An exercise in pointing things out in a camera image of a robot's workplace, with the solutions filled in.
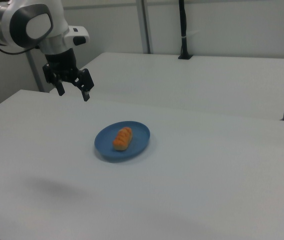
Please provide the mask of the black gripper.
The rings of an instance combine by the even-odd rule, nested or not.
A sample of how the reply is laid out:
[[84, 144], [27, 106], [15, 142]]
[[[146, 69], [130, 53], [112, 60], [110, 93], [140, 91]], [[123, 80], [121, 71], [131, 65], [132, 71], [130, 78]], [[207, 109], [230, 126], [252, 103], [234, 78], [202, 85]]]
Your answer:
[[59, 54], [46, 54], [47, 63], [43, 66], [46, 82], [52, 84], [59, 96], [65, 93], [63, 82], [73, 83], [81, 93], [83, 100], [90, 99], [90, 91], [94, 82], [87, 68], [79, 70], [73, 48]]

